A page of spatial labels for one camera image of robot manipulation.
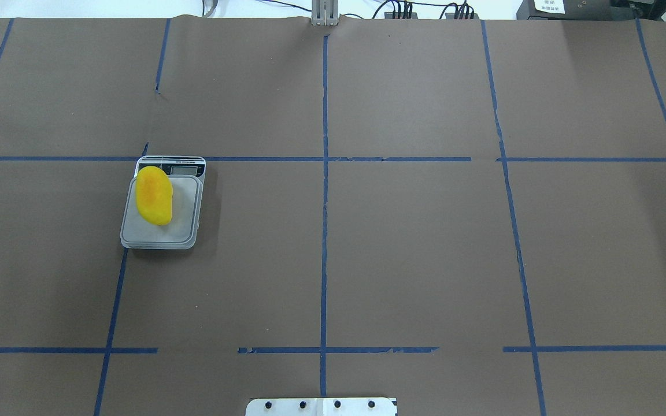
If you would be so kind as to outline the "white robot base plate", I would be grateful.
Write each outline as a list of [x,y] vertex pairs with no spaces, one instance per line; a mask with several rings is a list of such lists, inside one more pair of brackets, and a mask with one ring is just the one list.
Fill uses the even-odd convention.
[[397,415],[397,400],[384,397],[258,398],[246,415]]

